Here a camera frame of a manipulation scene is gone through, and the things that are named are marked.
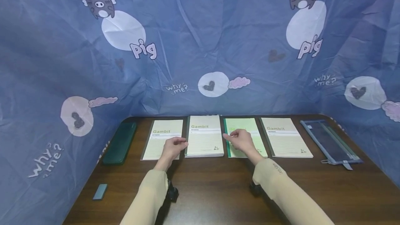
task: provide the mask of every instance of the white balloon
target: white balloon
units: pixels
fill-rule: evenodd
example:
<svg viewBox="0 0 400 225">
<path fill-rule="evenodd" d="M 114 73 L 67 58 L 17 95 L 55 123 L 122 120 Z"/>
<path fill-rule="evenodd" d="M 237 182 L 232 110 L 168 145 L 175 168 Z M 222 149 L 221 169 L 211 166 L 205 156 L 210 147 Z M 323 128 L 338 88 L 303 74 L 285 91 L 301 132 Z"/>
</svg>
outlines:
<svg viewBox="0 0 400 225">
<path fill-rule="evenodd" d="M 323 31 L 326 18 L 326 5 L 322 1 L 315 1 L 313 7 L 300 9 L 292 17 L 286 29 L 286 39 L 292 48 L 299 50 L 302 43 L 313 42 Z"/>
<path fill-rule="evenodd" d="M 87 135 L 93 127 L 93 114 L 89 108 L 89 101 L 86 98 L 73 96 L 67 98 L 62 105 L 60 117 L 68 127 L 69 132 L 74 136 Z"/>
<path fill-rule="evenodd" d="M 200 93 L 209 98 L 216 98 L 228 90 L 229 78 L 222 72 L 211 72 L 203 75 L 198 88 Z"/>
<path fill-rule="evenodd" d="M 114 17 L 104 18 L 101 29 L 107 41 L 123 51 L 131 51 L 129 44 L 139 45 L 139 39 L 146 42 L 146 32 L 142 24 L 123 11 L 115 11 Z"/>
<path fill-rule="evenodd" d="M 380 109 L 387 99 L 379 80 L 365 76 L 351 80 L 344 96 L 351 104 L 368 110 Z"/>
</svg>

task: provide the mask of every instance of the person's left hand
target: person's left hand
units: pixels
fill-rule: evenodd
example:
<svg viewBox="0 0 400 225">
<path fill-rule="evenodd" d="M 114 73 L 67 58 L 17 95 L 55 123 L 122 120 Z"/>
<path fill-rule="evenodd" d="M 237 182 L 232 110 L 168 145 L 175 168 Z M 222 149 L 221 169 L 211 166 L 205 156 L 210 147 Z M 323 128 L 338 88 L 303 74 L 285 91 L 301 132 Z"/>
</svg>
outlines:
<svg viewBox="0 0 400 225">
<path fill-rule="evenodd" d="M 173 137 L 165 141 L 163 152 L 160 159 L 158 160 L 154 169 L 167 171 L 171 166 L 173 160 L 179 155 L 179 153 L 185 149 L 189 144 L 186 138 Z"/>
</svg>

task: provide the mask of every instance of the green pencil case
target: green pencil case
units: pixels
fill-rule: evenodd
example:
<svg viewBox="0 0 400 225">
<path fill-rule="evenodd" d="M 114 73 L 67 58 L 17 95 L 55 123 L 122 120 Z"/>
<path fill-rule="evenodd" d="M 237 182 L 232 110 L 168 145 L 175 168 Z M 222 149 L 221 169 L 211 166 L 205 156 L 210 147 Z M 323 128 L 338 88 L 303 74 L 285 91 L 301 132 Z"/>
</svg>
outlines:
<svg viewBox="0 0 400 225">
<path fill-rule="evenodd" d="M 136 123 L 121 123 L 111 139 L 110 146 L 103 156 L 104 165 L 122 165 L 132 143 Z"/>
</svg>

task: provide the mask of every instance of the white notebook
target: white notebook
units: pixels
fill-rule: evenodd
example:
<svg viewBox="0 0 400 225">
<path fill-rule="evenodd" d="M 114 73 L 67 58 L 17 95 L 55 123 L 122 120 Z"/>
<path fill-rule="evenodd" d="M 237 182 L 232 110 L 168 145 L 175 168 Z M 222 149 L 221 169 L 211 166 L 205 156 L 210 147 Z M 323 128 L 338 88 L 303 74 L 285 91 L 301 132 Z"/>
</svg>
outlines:
<svg viewBox="0 0 400 225">
<path fill-rule="evenodd" d="M 290 118 L 261 118 L 273 157 L 313 158 Z"/>
<path fill-rule="evenodd" d="M 165 140 L 182 136 L 183 120 L 154 120 L 140 161 L 160 159 Z"/>
<path fill-rule="evenodd" d="M 185 157 L 222 157 L 224 146 L 219 116 L 190 116 Z"/>
</svg>

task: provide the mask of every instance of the pig ear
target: pig ear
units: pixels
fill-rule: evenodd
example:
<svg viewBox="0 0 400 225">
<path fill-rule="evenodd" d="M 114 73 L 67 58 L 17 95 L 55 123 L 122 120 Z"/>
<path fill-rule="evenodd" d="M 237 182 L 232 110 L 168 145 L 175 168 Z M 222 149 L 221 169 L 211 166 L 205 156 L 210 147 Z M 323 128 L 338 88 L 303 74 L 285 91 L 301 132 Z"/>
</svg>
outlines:
<svg viewBox="0 0 400 225">
<path fill-rule="evenodd" d="M 117 3 L 117 0 L 111 0 L 112 4 L 115 5 Z"/>
<path fill-rule="evenodd" d="M 86 0 L 82 0 L 82 3 L 87 7 L 88 3 Z"/>
</svg>

